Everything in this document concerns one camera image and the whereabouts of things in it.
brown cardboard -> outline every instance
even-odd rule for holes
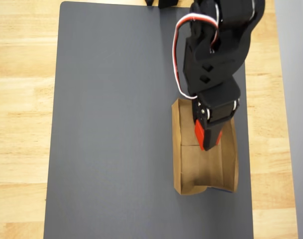
[[[219,145],[201,151],[194,132],[190,100],[177,99],[172,105],[174,187],[181,195],[215,187],[235,192],[238,157],[234,119],[222,129]]]

white wall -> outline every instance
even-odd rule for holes
[[[275,6],[298,231],[303,239],[303,0],[276,0]]]

wooden table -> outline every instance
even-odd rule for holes
[[[246,59],[254,236],[297,238],[274,0],[266,2]],[[43,238],[60,3],[0,0],[0,239]]]

wood grain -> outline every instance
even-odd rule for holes
[[[274,1],[266,2],[246,59],[254,236],[291,239],[298,235],[282,70]],[[0,239],[43,237],[60,3],[0,0]]]

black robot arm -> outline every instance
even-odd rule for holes
[[[239,107],[240,89],[233,74],[244,63],[264,8],[265,0],[196,0],[190,8],[217,23],[192,20],[185,45],[183,73],[202,150],[219,143],[223,125]]]

